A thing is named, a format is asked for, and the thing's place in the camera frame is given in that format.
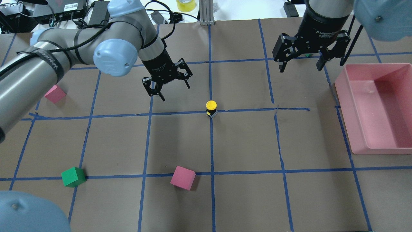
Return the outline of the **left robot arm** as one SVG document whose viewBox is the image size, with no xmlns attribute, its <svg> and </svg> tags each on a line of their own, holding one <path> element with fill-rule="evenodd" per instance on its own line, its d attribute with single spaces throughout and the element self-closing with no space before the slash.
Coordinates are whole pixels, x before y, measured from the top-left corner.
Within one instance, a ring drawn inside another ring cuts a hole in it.
<svg viewBox="0 0 412 232">
<path fill-rule="evenodd" d="M 102 28 L 48 28 L 35 32 L 30 47 L 1 67 L 1 141 L 37 102 L 76 64 L 95 65 L 121 77 L 137 59 L 150 77 L 142 83 L 150 96 L 164 99 L 161 88 L 173 80 L 187 82 L 192 72 L 184 59 L 173 62 L 139 0 L 112 0 Z"/>
</svg>

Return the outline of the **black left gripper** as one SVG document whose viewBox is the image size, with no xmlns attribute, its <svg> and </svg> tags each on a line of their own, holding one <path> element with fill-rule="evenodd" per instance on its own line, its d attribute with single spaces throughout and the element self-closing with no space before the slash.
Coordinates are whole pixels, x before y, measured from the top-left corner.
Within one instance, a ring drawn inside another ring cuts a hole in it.
<svg viewBox="0 0 412 232">
<path fill-rule="evenodd" d="M 190 89 L 191 87 L 188 80 L 192 76 L 193 73 L 187 63 L 183 58 L 181 58 L 176 63 L 172 62 L 171 65 L 166 64 L 163 70 L 152 70 L 150 77 L 142 78 L 142 84 L 150 97 L 158 95 L 161 100 L 165 102 L 166 100 L 161 93 L 163 85 L 166 85 L 173 80 L 182 80 L 184 81 L 186 87 Z"/>
</svg>

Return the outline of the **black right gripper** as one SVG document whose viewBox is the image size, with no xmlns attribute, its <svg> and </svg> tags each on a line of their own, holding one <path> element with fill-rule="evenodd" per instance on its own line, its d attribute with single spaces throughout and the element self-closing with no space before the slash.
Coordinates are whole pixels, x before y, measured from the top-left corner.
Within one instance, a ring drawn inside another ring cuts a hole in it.
<svg viewBox="0 0 412 232">
<path fill-rule="evenodd" d="M 316 63 L 318 71 L 322 71 L 326 63 L 333 58 L 342 58 L 351 38 L 346 30 L 341 30 L 331 38 L 323 38 L 320 34 L 315 36 L 290 36 L 281 33 L 272 50 L 273 58 L 279 62 L 279 71 L 283 73 L 287 63 L 304 54 L 320 53 Z"/>
</svg>

